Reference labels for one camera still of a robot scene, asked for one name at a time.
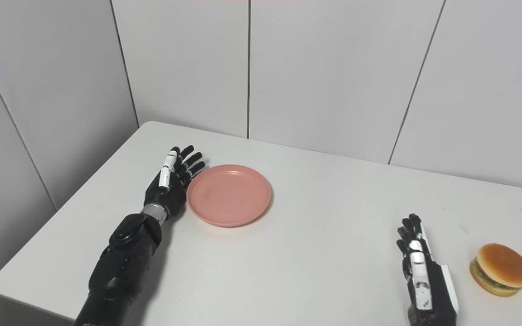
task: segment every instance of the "table surface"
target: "table surface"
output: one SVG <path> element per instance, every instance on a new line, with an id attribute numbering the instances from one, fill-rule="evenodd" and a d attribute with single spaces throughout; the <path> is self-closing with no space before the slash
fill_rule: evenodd
<path id="1" fill-rule="evenodd" d="M 143 195 L 170 147 L 194 144 L 208 166 L 247 165 L 273 188 L 257 221 L 225 229 L 187 209 L 164 226 L 129 324 L 408 325 L 396 246 L 408 213 L 448 264 L 458 325 L 522 324 L 522 291 L 495 297 L 469 263 L 485 243 L 522 254 L 522 188 L 144 124 L 0 271 L 0 295 L 75 318 L 110 233 Z"/>

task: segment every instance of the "hamburger bun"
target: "hamburger bun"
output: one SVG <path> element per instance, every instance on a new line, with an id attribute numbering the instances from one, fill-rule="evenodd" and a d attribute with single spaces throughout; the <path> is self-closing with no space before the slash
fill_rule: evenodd
<path id="1" fill-rule="evenodd" d="M 510 297 L 522 289 L 522 257 L 501 244 L 486 244 L 470 263 L 470 274 L 485 290 Z"/>

